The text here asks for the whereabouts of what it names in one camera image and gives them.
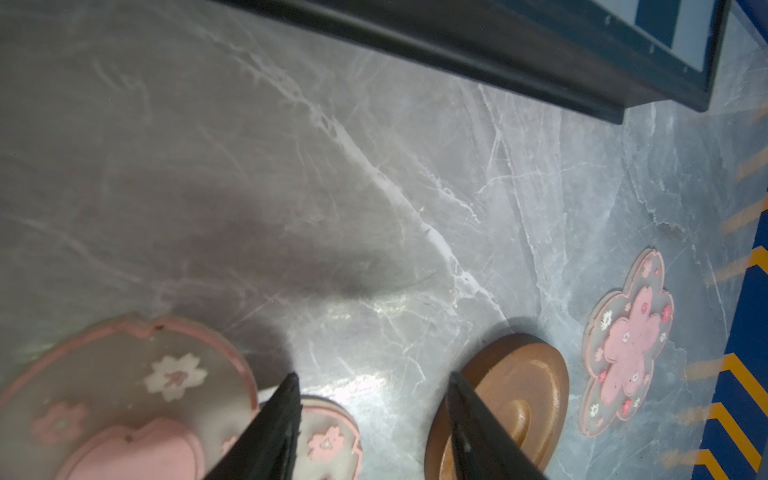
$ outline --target gray marble countertop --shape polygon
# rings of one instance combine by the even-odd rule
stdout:
[[[765,194],[768,61],[734,18],[710,111],[614,126],[206,2],[3,2],[0,382],[101,319],[172,311],[231,339],[260,386],[295,369],[362,431],[361,480],[423,478],[452,369],[533,333],[571,376],[552,480],[689,478],[666,452],[714,382]],[[676,315],[647,400],[587,439],[594,304],[658,248]]]

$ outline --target brown round dish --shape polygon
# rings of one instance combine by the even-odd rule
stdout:
[[[462,375],[528,459],[544,471],[568,407],[568,370],[560,352],[535,336],[514,333],[486,346]],[[450,440],[443,400],[427,439],[426,480],[456,478]]]

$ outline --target black frame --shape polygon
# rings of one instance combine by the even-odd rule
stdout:
[[[730,5],[698,72],[589,0],[225,1],[615,124],[651,101],[708,109]]]

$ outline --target coaster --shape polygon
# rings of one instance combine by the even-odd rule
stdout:
[[[614,418],[637,413],[654,374],[654,359],[667,344],[674,302],[664,290],[664,259],[647,249],[635,261],[624,289],[603,297],[584,335],[584,363],[591,377],[580,423],[588,437]]]
[[[516,333],[486,346],[462,375],[528,459],[544,471],[568,407],[568,370],[560,352],[534,336]],[[429,431],[424,476],[456,478],[445,401]]]
[[[360,431],[352,416],[327,399],[303,396],[294,480],[356,480]]]
[[[0,392],[0,477],[198,480],[258,409],[245,359],[175,316],[107,320]]]

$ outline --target white flower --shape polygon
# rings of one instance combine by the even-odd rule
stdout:
[[[160,362],[152,362],[154,372],[144,378],[149,393],[162,393],[163,400],[172,402],[184,396],[184,390],[203,385],[208,375],[198,369],[200,359],[188,353],[180,359],[164,356]]]
[[[613,321],[612,317],[614,315],[613,310],[608,310],[606,313],[603,313],[603,319],[600,320],[600,330],[605,330],[609,326],[611,326],[611,322]]]

